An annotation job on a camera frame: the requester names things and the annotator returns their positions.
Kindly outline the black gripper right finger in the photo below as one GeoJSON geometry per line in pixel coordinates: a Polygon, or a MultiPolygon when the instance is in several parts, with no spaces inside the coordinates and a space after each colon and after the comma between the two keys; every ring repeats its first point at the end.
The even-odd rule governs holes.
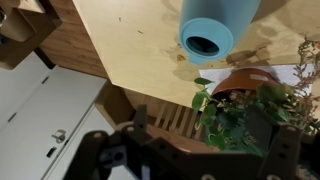
{"type": "Polygon", "coordinates": [[[255,106],[246,109],[245,127],[266,152],[258,178],[262,180],[303,180],[306,170],[320,176],[320,133],[307,135],[287,123],[279,123],[255,106]]]}

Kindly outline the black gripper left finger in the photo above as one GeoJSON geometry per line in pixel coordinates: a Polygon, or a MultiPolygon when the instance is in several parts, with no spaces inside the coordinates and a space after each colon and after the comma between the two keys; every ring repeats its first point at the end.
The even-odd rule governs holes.
{"type": "Polygon", "coordinates": [[[112,169],[124,166],[137,180],[150,180],[150,168],[143,164],[141,145],[146,133],[147,106],[139,105],[129,122],[118,125],[112,135],[105,131],[86,133],[63,180],[108,180],[112,169]]]}

